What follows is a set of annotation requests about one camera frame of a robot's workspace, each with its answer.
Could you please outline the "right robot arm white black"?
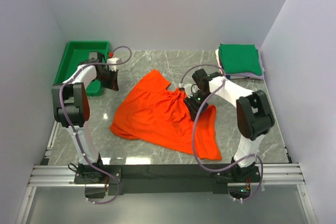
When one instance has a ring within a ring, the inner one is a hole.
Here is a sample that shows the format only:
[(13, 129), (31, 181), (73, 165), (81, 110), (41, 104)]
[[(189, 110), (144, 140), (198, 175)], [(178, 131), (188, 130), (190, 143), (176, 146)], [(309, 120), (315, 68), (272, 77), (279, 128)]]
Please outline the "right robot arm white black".
[(231, 164), (221, 169), (208, 171), (228, 175), (233, 182), (244, 182), (256, 167), (259, 146), (275, 124), (275, 118), (267, 95), (262, 90), (251, 91), (228, 80), (221, 72), (206, 73), (199, 69), (192, 75), (193, 84), (179, 83), (185, 91), (184, 103), (194, 124), (205, 112), (208, 100), (217, 95), (236, 108), (237, 126), (240, 132), (238, 149)]

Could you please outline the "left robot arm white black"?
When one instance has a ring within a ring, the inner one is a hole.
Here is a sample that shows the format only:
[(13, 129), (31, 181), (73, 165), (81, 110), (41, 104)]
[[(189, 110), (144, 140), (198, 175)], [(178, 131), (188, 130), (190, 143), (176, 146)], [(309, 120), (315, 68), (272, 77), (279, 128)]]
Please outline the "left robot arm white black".
[(68, 79), (53, 85), (54, 118), (68, 131), (75, 145), (79, 156), (76, 176), (93, 184), (110, 181), (117, 184), (118, 178), (113, 179), (106, 170), (89, 132), (90, 106), (86, 89), (91, 82), (99, 80), (102, 87), (118, 91), (117, 66), (122, 60), (109, 56), (104, 61), (104, 54), (96, 51), (89, 55), (91, 57), (80, 62)]

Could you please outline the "orange t shirt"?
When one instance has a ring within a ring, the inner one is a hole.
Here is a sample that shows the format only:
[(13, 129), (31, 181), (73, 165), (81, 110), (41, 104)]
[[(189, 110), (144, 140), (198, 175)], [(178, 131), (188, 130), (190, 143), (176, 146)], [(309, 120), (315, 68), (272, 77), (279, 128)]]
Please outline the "orange t shirt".
[(197, 124), (184, 103), (186, 94), (170, 91), (170, 82), (154, 69), (130, 91), (116, 110), (110, 131), (126, 140), (144, 140), (200, 159), (222, 159), (215, 138), (216, 107), (209, 105)]

